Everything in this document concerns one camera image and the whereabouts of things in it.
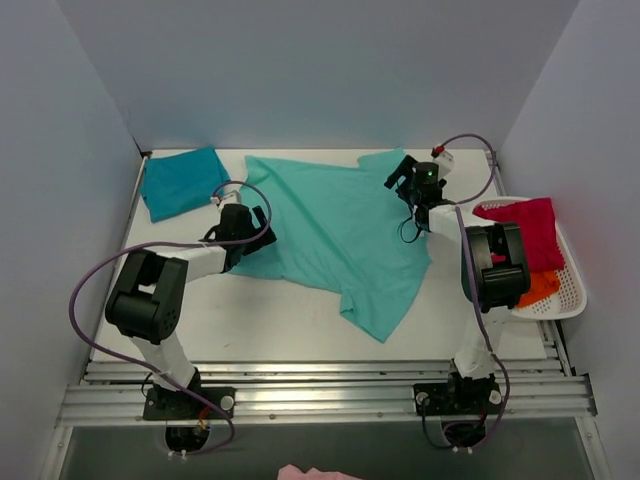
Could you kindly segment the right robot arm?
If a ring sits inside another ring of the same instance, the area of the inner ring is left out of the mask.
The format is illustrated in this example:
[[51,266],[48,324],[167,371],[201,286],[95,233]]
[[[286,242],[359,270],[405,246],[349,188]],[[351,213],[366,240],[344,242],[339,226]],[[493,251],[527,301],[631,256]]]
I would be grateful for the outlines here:
[[444,176],[451,166],[449,160],[419,162],[406,155],[384,186],[409,207],[419,231],[442,236],[460,247],[461,286],[471,313],[453,358],[460,378],[443,391],[447,406],[464,413],[480,400],[474,381],[494,373],[503,326],[529,290],[531,276],[516,223],[481,218],[444,198]]

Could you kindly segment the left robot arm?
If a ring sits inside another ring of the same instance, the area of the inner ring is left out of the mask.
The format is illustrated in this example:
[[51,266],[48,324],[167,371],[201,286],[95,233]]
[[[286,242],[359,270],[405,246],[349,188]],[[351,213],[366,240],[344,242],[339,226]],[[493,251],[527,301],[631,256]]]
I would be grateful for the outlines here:
[[261,207],[229,200],[218,210],[218,223],[200,246],[129,253],[105,308],[107,322],[156,369],[154,388],[167,393],[166,408],[179,419],[194,417],[202,405],[199,373],[176,333],[186,285],[227,273],[244,257],[277,240]]

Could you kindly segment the mint green t-shirt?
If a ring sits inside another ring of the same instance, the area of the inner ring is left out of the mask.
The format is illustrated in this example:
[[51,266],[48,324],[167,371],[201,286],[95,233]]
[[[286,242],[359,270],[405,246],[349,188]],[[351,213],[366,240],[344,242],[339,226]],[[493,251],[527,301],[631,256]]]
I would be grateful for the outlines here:
[[425,241],[401,238],[409,212],[384,186],[405,155],[402,149],[364,155],[355,167],[247,156],[242,198],[254,205],[267,197],[277,240],[243,258],[233,273],[336,293],[343,318],[386,342],[431,263]]

